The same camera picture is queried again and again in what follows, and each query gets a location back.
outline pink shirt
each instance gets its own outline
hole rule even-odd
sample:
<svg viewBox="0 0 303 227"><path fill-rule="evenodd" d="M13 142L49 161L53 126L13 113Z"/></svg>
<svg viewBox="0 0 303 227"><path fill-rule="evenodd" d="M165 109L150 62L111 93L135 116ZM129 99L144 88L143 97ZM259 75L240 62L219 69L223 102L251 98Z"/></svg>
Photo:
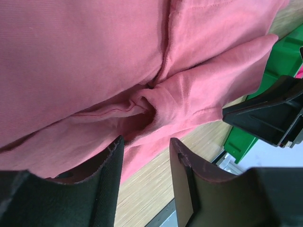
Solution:
<svg viewBox="0 0 303 227"><path fill-rule="evenodd" d="M123 182L258 88L287 3L0 0L0 169L55 177L122 134Z"/></svg>

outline white surface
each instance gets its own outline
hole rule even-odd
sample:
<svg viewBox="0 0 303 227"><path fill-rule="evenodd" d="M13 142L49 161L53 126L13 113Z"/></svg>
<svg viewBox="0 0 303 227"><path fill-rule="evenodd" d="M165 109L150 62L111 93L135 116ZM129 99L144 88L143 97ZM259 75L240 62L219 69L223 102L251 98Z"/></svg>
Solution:
<svg viewBox="0 0 303 227"><path fill-rule="evenodd" d="M238 166L245 170L253 166L303 167L303 142L293 148L276 148L258 140Z"/></svg>

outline light wood surface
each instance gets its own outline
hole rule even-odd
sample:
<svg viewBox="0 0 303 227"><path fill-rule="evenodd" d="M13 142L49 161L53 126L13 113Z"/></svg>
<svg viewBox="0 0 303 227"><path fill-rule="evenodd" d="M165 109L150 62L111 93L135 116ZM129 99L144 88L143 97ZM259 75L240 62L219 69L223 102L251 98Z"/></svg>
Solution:
<svg viewBox="0 0 303 227"><path fill-rule="evenodd" d="M276 16L270 32L282 38L302 23L303 0L291 0L288 7ZM222 150L229 130L229 125L223 122L212 122L199 126L182 141L210 161ZM115 227L145 226L173 197L166 149L121 185Z"/></svg>

